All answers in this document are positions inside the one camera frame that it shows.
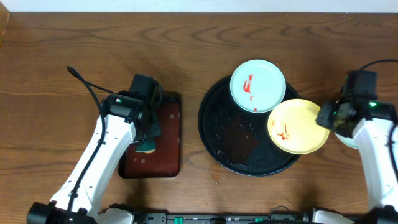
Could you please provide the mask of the green sponge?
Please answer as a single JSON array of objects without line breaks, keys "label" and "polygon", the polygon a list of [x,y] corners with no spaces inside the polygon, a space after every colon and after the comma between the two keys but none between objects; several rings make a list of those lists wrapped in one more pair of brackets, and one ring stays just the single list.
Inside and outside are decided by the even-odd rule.
[{"label": "green sponge", "polygon": [[135,152],[150,154],[156,150],[155,141],[153,139],[148,139],[142,144],[138,144],[135,148]]}]

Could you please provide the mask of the yellow plate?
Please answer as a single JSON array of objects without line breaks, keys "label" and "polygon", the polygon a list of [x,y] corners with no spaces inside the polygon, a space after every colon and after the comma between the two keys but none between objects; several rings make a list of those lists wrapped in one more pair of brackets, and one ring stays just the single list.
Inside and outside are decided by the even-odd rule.
[{"label": "yellow plate", "polygon": [[273,143],[291,154],[309,154],[321,148],[330,131],[315,120],[320,107],[308,100],[292,99],[270,113],[267,130]]}]

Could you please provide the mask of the mint plate with red streak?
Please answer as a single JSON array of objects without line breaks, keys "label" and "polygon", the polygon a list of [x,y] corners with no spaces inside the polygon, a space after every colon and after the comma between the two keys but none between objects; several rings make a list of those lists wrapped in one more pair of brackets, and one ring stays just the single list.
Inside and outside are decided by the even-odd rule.
[{"label": "mint plate with red streak", "polygon": [[233,72],[229,89],[233,101],[250,113],[266,113],[282,102],[287,89],[281,70],[267,60],[248,60]]}]

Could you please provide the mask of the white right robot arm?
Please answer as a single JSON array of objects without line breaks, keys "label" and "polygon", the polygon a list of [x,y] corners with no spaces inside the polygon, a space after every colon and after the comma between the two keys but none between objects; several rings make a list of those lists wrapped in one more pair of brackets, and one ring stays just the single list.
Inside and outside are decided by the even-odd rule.
[{"label": "white right robot arm", "polygon": [[356,223],[397,223],[397,113],[376,100],[326,101],[316,123],[357,149],[366,179],[369,211]]}]

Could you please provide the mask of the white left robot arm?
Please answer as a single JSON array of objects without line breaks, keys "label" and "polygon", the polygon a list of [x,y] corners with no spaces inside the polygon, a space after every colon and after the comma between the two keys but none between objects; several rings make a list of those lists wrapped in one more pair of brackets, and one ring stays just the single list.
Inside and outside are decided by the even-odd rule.
[{"label": "white left robot arm", "polygon": [[33,203],[27,222],[133,223],[130,208],[117,204],[101,212],[101,201],[126,149],[160,134],[156,111],[161,101],[160,90],[121,91],[98,101],[99,118],[80,160],[49,203]]}]

